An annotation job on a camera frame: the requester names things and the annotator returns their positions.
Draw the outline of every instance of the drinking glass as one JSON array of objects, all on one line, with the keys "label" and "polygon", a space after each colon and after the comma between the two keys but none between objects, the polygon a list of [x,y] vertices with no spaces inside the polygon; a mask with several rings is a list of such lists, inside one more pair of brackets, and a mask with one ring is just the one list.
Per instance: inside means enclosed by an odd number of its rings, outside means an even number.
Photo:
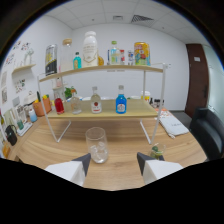
[{"label": "drinking glass", "polygon": [[160,160],[159,157],[164,154],[165,150],[166,150],[166,145],[162,143],[156,143],[153,145],[149,156],[157,160]]},{"label": "drinking glass", "polygon": [[103,128],[93,127],[86,131],[86,143],[91,158],[96,163],[104,163],[108,158],[106,132]]}]

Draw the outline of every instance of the shelf rack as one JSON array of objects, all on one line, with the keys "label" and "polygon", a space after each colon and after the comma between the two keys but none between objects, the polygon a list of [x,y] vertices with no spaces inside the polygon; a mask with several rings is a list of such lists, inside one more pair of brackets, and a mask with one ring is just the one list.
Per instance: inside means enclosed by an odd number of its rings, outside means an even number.
[{"label": "shelf rack", "polygon": [[[37,76],[37,83],[38,83],[38,89],[41,94],[40,89],[40,83],[61,77],[63,82],[63,77],[68,75],[74,75],[82,72],[94,72],[94,71],[100,71],[100,70],[107,70],[107,71],[124,71],[124,70],[137,70],[137,71],[143,71],[143,99],[141,100],[127,100],[127,112],[125,114],[117,114],[115,111],[115,100],[102,100],[102,112],[100,114],[92,114],[90,110],[90,103],[89,101],[82,101],[81,107],[82,107],[82,113],[78,115],[73,115],[71,113],[70,104],[67,102],[64,102],[64,109],[65,113],[61,115],[57,115],[56,111],[51,111],[49,114],[46,113],[43,101],[42,107],[44,110],[44,114],[47,120],[47,123],[49,125],[49,128],[51,130],[51,133],[55,139],[56,142],[59,142],[61,138],[63,137],[64,133],[67,131],[69,126],[71,125],[71,120],[87,120],[87,119],[125,119],[125,118],[140,118],[140,125],[145,133],[145,136],[148,140],[149,144],[153,144],[156,130],[159,124],[159,117],[162,110],[162,103],[159,106],[158,113],[144,100],[145,98],[145,84],[146,84],[146,72],[156,72],[156,73],[162,73],[162,90],[161,90],[161,97],[160,102],[163,102],[164,98],[164,89],[165,89],[165,76],[166,76],[166,69],[168,68],[168,65],[165,63],[157,63],[154,64],[156,66],[162,66],[162,69],[154,68],[151,66],[136,66],[136,65],[105,65],[105,66],[93,66],[93,67],[87,67],[87,68],[81,68],[77,70],[70,70],[66,72],[60,72],[55,73],[52,75],[48,75],[45,78],[40,79],[40,75]],[[148,118],[148,117],[157,117],[156,125],[154,128],[154,132],[152,135],[152,140],[149,138],[145,127],[142,123],[142,118]],[[69,119],[69,123],[61,136],[57,139],[55,136],[55,133],[52,129],[52,126],[50,124],[50,119]]]}]

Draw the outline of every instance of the wooden table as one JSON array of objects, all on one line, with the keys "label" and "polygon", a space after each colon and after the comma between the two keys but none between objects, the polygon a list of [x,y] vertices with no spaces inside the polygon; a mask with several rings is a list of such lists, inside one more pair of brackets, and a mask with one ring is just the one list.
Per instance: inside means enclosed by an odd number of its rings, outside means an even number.
[{"label": "wooden table", "polygon": [[[50,120],[59,136],[67,126],[67,120]],[[152,136],[155,119],[142,120],[147,133]],[[88,153],[85,132],[91,127],[104,128],[108,140],[109,157],[103,164],[91,160],[83,187],[102,190],[122,190],[144,186],[137,152],[148,154],[151,145],[144,135],[139,119],[73,121],[59,143],[55,142],[45,117],[38,118],[9,154],[9,159],[20,159],[26,164],[45,169],[48,165],[67,162]],[[166,144],[166,161],[183,167],[205,161],[206,156],[191,133],[171,139],[161,125],[158,126],[155,143]]]}]

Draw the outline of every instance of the chair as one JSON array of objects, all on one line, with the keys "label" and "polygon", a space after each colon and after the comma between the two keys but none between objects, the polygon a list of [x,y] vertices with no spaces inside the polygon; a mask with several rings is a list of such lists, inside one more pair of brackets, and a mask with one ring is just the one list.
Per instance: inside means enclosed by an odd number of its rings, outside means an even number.
[{"label": "chair", "polygon": [[196,108],[190,123],[190,132],[203,148],[207,160],[223,158],[224,124],[208,108]]}]

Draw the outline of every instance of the door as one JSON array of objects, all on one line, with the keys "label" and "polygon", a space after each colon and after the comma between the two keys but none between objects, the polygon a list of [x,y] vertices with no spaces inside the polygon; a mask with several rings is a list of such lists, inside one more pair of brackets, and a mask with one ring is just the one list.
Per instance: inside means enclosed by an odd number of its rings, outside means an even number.
[{"label": "door", "polygon": [[208,65],[201,44],[186,44],[189,59],[189,90],[185,113],[192,117],[196,107],[206,107],[208,101]]}]

